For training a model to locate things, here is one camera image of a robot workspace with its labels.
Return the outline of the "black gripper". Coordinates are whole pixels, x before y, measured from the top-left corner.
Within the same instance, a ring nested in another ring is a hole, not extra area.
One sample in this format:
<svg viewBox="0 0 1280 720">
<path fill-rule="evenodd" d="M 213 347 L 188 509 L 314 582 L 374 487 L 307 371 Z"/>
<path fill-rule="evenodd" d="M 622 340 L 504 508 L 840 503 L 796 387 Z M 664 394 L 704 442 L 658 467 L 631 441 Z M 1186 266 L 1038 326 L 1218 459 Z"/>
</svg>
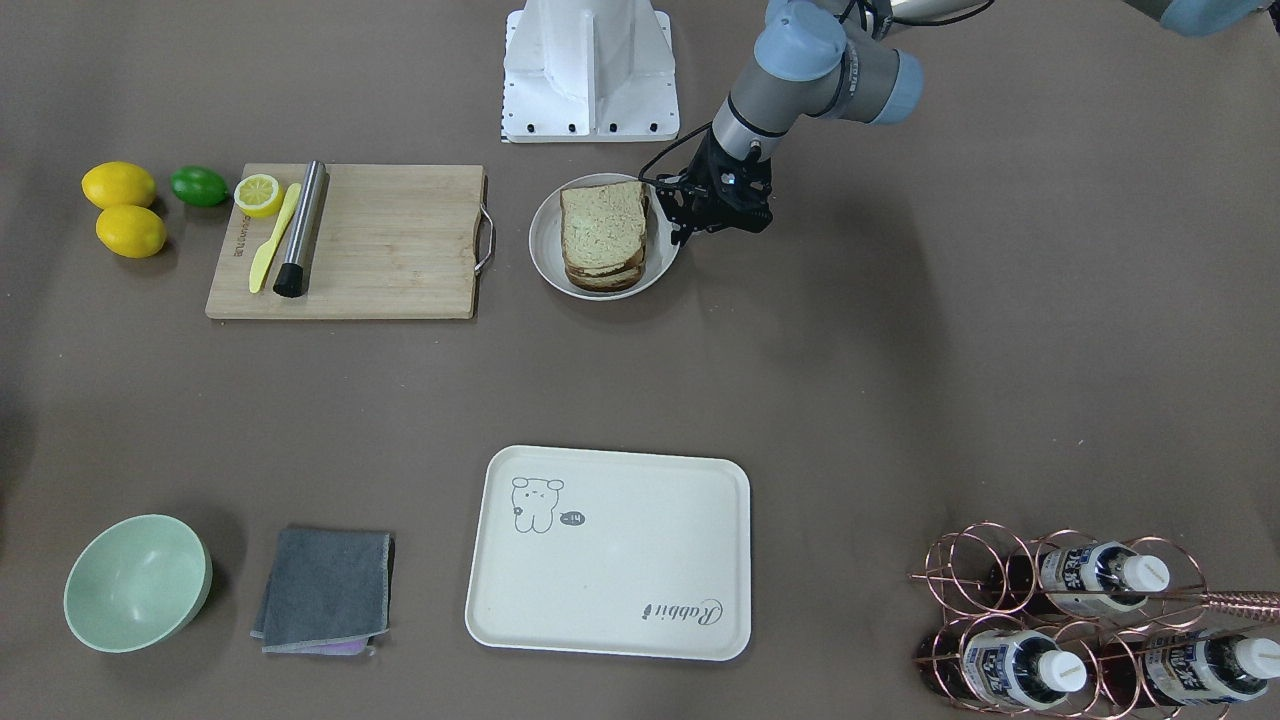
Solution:
<svg viewBox="0 0 1280 720">
<path fill-rule="evenodd" d="M 739 160 L 724 151 L 708 129 L 695 129 L 655 155 L 667 152 L 700 135 L 701 142 L 689 165 L 675 174 L 655 177 L 655 195 L 672 224 L 669 242 L 685 245 L 695 233 L 723 229 L 763 232 L 773 220 L 771 161 L 751 149 Z"/>
</svg>

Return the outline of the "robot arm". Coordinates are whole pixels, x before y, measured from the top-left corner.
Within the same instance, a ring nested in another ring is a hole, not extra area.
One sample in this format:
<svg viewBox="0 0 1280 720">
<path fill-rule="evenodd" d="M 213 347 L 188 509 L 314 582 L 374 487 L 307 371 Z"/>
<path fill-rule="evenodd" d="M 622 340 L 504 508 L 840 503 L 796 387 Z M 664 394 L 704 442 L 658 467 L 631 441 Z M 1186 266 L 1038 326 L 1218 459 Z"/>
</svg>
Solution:
<svg viewBox="0 0 1280 720">
<path fill-rule="evenodd" d="M 809 259 L 945 242 L 1277 224 L 1277 4 L 1215 35 L 1166 1 L 768 1 L 713 117 L 646 161 L 667 223 Z"/>
</svg>

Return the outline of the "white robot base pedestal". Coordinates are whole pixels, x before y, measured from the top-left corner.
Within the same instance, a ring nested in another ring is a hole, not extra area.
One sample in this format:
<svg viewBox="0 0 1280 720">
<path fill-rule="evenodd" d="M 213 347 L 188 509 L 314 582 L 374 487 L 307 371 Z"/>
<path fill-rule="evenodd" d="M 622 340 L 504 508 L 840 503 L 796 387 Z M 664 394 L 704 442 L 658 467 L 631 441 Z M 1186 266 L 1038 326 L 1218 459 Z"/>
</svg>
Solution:
<svg viewBox="0 0 1280 720">
<path fill-rule="evenodd" d="M 676 138 L 671 18 L 649 1 L 527 1 L 506 17 L 500 138 Z"/>
</svg>

